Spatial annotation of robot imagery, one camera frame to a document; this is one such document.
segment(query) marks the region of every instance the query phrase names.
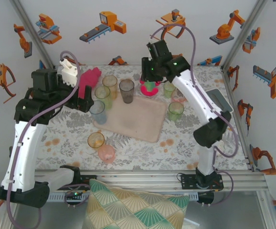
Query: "cable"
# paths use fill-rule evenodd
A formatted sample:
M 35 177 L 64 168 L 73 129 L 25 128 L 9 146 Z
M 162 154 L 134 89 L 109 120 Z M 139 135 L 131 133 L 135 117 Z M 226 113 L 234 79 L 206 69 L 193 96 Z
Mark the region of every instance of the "cable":
M 74 89 L 71 91 L 71 93 L 65 98 L 63 99 L 62 101 L 60 101 L 59 103 L 45 109 L 44 111 L 40 112 L 39 114 L 35 115 L 33 118 L 30 119 L 30 121 L 27 123 L 27 125 L 24 127 L 20 137 L 19 137 L 19 140 L 18 140 L 18 144 L 17 144 L 17 147 L 16 147 L 16 150 L 15 150 L 15 153 L 14 153 L 14 158 L 13 158 L 13 163 L 12 163 L 12 166 L 11 166 L 11 171 L 10 171 L 10 183 L 9 183 L 9 186 L 8 186 L 8 192 L 7 192 L 7 197 L 6 197 L 6 208 L 7 208 L 7 212 L 8 212 L 8 216 L 10 218 L 10 221 L 11 223 L 19 228 L 19 229 L 26 229 L 24 227 L 22 227 L 21 225 L 19 225 L 16 220 L 14 219 L 13 215 L 12 215 L 12 212 L 11 212 L 11 190 L 12 190 L 12 185 L 13 185 L 13 177 L 14 177 L 14 172 L 15 172 L 15 168 L 16 168 L 16 163 L 17 163 L 17 159 L 18 159 L 18 155 L 19 155 L 19 150 L 20 150 L 20 145 L 22 145 L 22 141 L 23 141 L 23 138 L 27 132 L 27 130 L 29 129 L 29 127 L 31 126 L 31 124 L 37 119 L 39 118 L 40 116 L 48 113 L 49 111 L 51 110 L 54 110 L 60 106 L 62 106 L 64 103 L 66 103 L 69 99 L 71 99 L 71 97 L 75 94 L 79 84 L 80 84 L 80 79 L 81 79 L 81 71 L 80 71 L 80 65 L 79 65 L 79 62 L 77 61 L 76 57 L 70 52 L 70 51 L 63 51 L 61 52 L 60 54 L 60 59 L 63 60 L 63 55 L 67 53 L 69 55 L 72 56 L 72 58 L 74 59 L 75 61 L 75 64 L 76 64 L 76 68 L 77 68 L 77 81 L 76 81 L 76 85 L 74 87 Z M 38 213 L 39 213 L 39 216 L 38 216 L 38 222 L 37 224 L 32 227 L 31 229 L 36 229 L 38 228 L 38 226 L 40 225 L 41 223 L 41 220 L 42 220 L 42 214 L 41 214 L 41 209 L 39 208 L 38 209 Z
M 76 187 L 76 186 L 84 186 L 84 187 L 87 187 L 87 188 L 90 189 L 90 186 L 87 185 L 87 184 L 65 185 L 65 186 L 63 186 L 63 187 Z M 71 196 L 71 195 L 72 195 L 72 193 L 69 193 L 69 194 L 66 194 L 66 195 L 65 195 L 65 197 L 64 197 L 64 203 L 65 203 L 65 204 L 68 204 L 68 203 L 67 203 L 67 197 L 69 197 L 69 196 Z M 79 204 L 74 205 L 74 208 L 75 208 L 76 206 L 78 207 L 78 206 L 84 204 L 87 200 L 88 200 L 88 198 L 84 199 L 84 200 L 81 201 Z
M 50 117 L 50 119 L 53 119 L 55 116 L 57 116 L 57 115 L 62 111 L 62 108 L 63 108 L 63 106 L 61 106 L 61 108 L 60 108 L 57 112 L 55 112 L 55 113 Z
M 178 175 L 179 175 L 179 174 L 181 174 L 181 175 L 185 175 L 185 174 L 184 174 L 184 173 L 178 173 L 178 174 L 176 175 L 176 179 L 178 179 L 178 181 L 181 182 L 181 180 L 178 178 Z
M 231 196 L 231 194 L 234 191 L 234 179 L 232 178 L 232 176 L 228 172 L 223 171 L 223 170 L 217 170 L 217 169 L 214 168 L 215 158 L 216 158 L 216 151 L 214 150 L 213 158 L 212 158 L 212 167 L 213 167 L 214 171 L 217 171 L 217 173 L 225 173 L 227 176 L 229 176 L 229 178 L 231 180 L 231 183 L 232 183 L 232 187 L 231 187 L 230 192 L 228 193 L 228 195 L 223 200 L 221 200 L 218 203 L 214 203 L 212 205 L 217 205 L 217 204 L 221 204 L 221 203 L 225 202 Z
M 214 110 L 213 106 L 210 104 L 210 102 L 206 99 L 206 97 L 204 96 L 204 94 L 201 92 L 201 90 L 198 88 L 198 86 L 196 85 L 196 82 L 195 82 L 195 79 L 194 79 L 194 75 L 193 75 L 193 60 L 194 60 L 194 56 L 195 56 L 195 50 L 196 50 L 196 40 L 195 40 L 195 36 L 194 34 L 192 33 L 192 31 L 184 26 L 184 25 L 179 25 L 179 24 L 170 24 L 170 25 L 164 25 L 162 27 L 160 27 L 159 29 L 157 29 L 153 35 L 151 35 L 151 39 L 156 35 L 156 33 L 158 33 L 160 30 L 162 29 L 165 29 L 167 27 L 170 27 L 170 26 L 179 26 L 179 27 L 182 27 L 184 28 L 186 31 L 188 31 L 193 39 L 193 51 L 192 51 L 192 57 L 191 57 L 191 61 L 190 61 L 190 74 L 191 74 L 191 80 L 192 80 L 192 83 L 193 83 L 193 86 L 196 88 L 196 90 L 198 91 L 198 93 L 201 95 L 201 97 L 203 98 L 203 100 L 206 102 L 206 104 L 209 106 L 209 108 L 220 118 L 222 119 L 232 130 L 233 132 L 233 135 L 234 135 L 234 140 L 235 140 L 235 150 L 234 150 L 234 153 L 232 155 L 226 155 L 224 154 L 217 146 L 214 146 L 214 148 L 220 153 L 222 154 L 223 156 L 227 157 L 227 158 L 231 158 L 231 157 L 234 157 L 237 152 L 238 152 L 238 149 L 239 149 L 239 142 L 238 142 L 238 136 L 234 130 L 234 128 L 232 127 L 232 125 L 230 124 L 230 122 L 228 122 L 220 113 L 218 113 L 217 111 Z

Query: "gray cup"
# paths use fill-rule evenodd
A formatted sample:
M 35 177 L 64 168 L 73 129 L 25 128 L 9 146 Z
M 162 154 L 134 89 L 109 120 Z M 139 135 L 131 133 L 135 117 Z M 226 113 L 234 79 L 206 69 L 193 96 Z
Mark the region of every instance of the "gray cup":
M 119 84 L 120 92 L 122 95 L 123 102 L 130 104 L 134 99 L 135 84 L 132 80 L 122 80 Z

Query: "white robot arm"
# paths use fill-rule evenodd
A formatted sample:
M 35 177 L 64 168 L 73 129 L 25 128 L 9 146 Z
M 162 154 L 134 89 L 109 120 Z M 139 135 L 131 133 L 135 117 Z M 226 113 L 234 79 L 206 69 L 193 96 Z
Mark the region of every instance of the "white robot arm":
M 8 170 L 0 185 L 0 199 L 7 198 L 9 183 L 12 183 L 11 202 L 41 208 L 50 192 L 54 192 L 64 185 L 81 183 L 79 168 L 67 165 L 61 166 L 58 170 L 35 181 L 38 146 L 49 120 L 56 115 L 54 110 L 33 121 L 32 125 L 28 126 L 23 139 L 20 140 L 20 136 L 33 117 L 61 102 L 72 93 L 73 86 L 77 83 L 77 68 L 66 59 L 61 64 L 64 66 L 62 75 L 58 75 L 53 69 L 39 69 L 32 72 L 33 88 L 27 91 L 25 98 L 20 100 L 16 106 L 14 145 Z M 86 113 L 93 104 L 91 87 L 86 86 L 84 99 L 78 97 L 78 90 L 76 90 L 63 105 Z M 13 177 L 10 179 L 14 165 Z

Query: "green cup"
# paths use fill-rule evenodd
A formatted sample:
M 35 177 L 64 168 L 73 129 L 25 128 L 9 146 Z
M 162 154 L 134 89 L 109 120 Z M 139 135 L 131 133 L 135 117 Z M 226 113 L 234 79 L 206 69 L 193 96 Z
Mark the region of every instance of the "green cup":
M 167 98 L 170 99 L 172 97 L 172 92 L 175 90 L 175 86 L 170 83 L 169 81 L 165 82 L 163 85 L 163 95 Z
M 95 96 L 105 104 L 105 109 L 109 110 L 112 107 L 112 99 L 110 89 L 106 86 L 99 86 L 95 90 Z
M 181 118 L 184 113 L 184 106 L 179 102 L 170 103 L 168 108 L 168 119 L 170 121 L 176 121 Z

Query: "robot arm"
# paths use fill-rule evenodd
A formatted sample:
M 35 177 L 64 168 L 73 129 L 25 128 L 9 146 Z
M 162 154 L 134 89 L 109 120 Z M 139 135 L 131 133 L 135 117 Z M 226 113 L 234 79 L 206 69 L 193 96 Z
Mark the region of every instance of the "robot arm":
M 197 82 L 191 78 L 190 65 L 182 56 L 172 57 L 164 40 L 149 43 L 150 55 L 142 58 L 142 81 L 157 82 L 164 77 L 174 84 L 190 102 L 200 119 L 202 127 L 195 130 L 193 136 L 200 145 L 197 180 L 200 187 L 208 187 L 216 176 L 213 170 L 213 154 L 215 143 L 222 139 L 227 124 L 218 117 L 221 114 L 230 121 L 231 114 L 222 110 L 210 99 Z
M 35 181 L 38 145 L 54 115 L 54 110 L 32 122 L 24 139 L 19 143 L 19 137 L 25 126 L 35 115 L 62 101 L 72 92 L 72 84 L 75 85 L 77 81 L 77 70 L 66 59 L 61 63 L 68 66 L 62 71 L 63 76 L 58 75 L 53 69 L 39 69 L 32 72 L 33 88 L 27 91 L 25 98 L 21 99 L 16 106 L 14 145 L 8 170 L 0 186 L 0 199 L 6 199 L 9 183 L 12 182 L 11 202 L 41 208 L 47 201 L 50 192 L 67 184 L 80 183 L 79 168 L 72 166 L 61 166 L 55 172 Z M 86 113 L 93 104 L 91 87 L 86 86 L 84 99 L 78 97 L 78 90 L 76 90 L 64 105 Z M 13 179 L 10 180 L 15 150 L 18 146 L 20 146 L 18 159 Z

